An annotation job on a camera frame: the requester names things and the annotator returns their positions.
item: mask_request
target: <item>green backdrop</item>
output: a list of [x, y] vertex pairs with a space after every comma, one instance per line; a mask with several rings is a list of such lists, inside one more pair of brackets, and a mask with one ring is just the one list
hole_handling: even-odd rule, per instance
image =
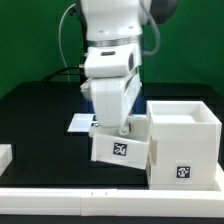
[[[0, 0], [0, 97], [26, 81], [62, 68], [57, 35], [65, 9], [74, 0]], [[224, 0], [180, 0], [175, 15], [159, 25], [162, 46], [144, 58], [142, 81], [204, 83], [224, 95]], [[144, 28], [150, 47], [154, 39]], [[67, 17], [63, 48], [69, 65], [83, 55], [80, 24]]]

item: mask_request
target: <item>black table surface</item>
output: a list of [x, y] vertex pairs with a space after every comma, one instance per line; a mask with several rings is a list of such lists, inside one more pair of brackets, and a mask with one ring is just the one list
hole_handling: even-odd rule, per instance
[[[203, 101], [224, 122], [224, 98], [201, 84], [144, 84], [133, 113], [147, 100]], [[13, 145], [13, 161], [0, 187], [148, 189], [145, 171], [91, 162], [87, 133], [67, 133], [74, 113], [91, 113], [79, 83], [27, 82], [0, 99], [0, 144]], [[223, 134], [219, 162], [223, 167]], [[155, 217], [0, 216], [3, 223], [223, 223], [223, 219]]]

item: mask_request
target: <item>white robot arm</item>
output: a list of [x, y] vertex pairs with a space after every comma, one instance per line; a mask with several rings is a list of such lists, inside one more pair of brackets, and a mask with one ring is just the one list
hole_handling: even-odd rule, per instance
[[[171, 7], [175, 8], [178, 0], [77, 1], [89, 44], [84, 64], [89, 79], [81, 92], [93, 102], [101, 133], [116, 130], [120, 136], [130, 134], [128, 117], [141, 88], [142, 25], [149, 22], [150, 11], [161, 20], [158, 2], [159, 8], [167, 9], [168, 2], [175, 2]], [[168, 18], [170, 11], [162, 14]]]

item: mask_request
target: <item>cable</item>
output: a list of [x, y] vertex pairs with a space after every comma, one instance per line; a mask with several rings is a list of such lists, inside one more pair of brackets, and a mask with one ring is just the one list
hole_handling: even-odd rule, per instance
[[[150, 48], [149, 48], [148, 43], [147, 43], [144, 36], [143, 36], [143, 39], [144, 39], [144, 45], [146, 46], [146, 50], [149, 51]], [[158, 68], [157, 68], [157, 65], [156, 65], [156, 62], [155, 62], [155, 59], [154, 59], [153, 55], [146, 55], [146, 56], [149, 57], [152, 65], [153, 65], [153, 69], [154, 69], [154, 72], [155, 72], [158, 83], [161, 83], [160, 75], [159, 75]]]
[[155, 35], [155, 41], [156, 41], [156, 45], [155, 45], [154, 50], [152, 50], [152, 51], [144, 51], [143, 54], [144, 54], [144, 55], [148, 55], [148, 56], [152, 56], [152, 55], [156, 54], [156, 53], [159, 51], [159, 49], [160, 49], [160, 45], [161, 45], [160, 32], [159, 32], [159, 29], [158, 29], [158, 27], [157, 27], [157, 24], [156, 24], [156, 22], [155, 22], [153, 16], [151, 15], [150, 12], [148, 12], [148, 11], [146, 10], [146, 8], [145, 8], [145, 6], [144, 6], [144, 4], [143, 4], [142, 1], [140, 1], [140, 5], [141, 5], [142, 10], [144, 11], [144, 13], [147, 15], [148, 20], [149, 20], [149, 22], [150, 22], [150, 24], [151, 24], [151, 26], [152, 26], [152, 30], [153, 30], [153, 32], [154, 32], [154, 35]]
[[74, 70], [74, 69], [82, 70], [82, 67], [80, 67], [80, 66], [70, 66], [70, 67], [59, 69], [56, 72], [54, 72], [53, 74], [46, 76], [42, 80], [42, 82], [49, 82], [52, 78], [54, 78], [55, 76], [58, 76], [58, 75], [67, 75], [68, 76], [68, 74], [62, 74], [62, 72], [66, 72], [66, 71]]
[[68, 7], [68, 9], [64, 12], [62, 18], [61, 18], [61, 21], [60, 21], [60, 25], [59, 25], [59, 30], [58, 30], [58, 44], [59, 44], [59, 50], [60, 50], [60, 54], [61, 54], [61, 58], [62, 58], [62, 61], [63, 61], [63, 64], [64, 66], [67, 68], [67, 62], [65, 60], [65, 57], [64, 57], [64, 53], [63, 53], [63, 49], [62, 49], [62, 43], [61, 43], [61, 31], [62, 31], [62, 26], [63, 26], [63, 23], [64, 23], [64, 20], [65, 20], [65, 17], [67, 15], [67, 13], [73, 8], [76, 6], [76, 3], [72, 4], [71, 6]]

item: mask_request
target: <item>white platform border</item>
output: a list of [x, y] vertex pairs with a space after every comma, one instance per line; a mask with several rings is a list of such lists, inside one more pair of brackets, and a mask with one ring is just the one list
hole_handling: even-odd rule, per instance
[[219, 164], [215, 181], [213, 191], [0, 188], [0, 214], [224, 218]]

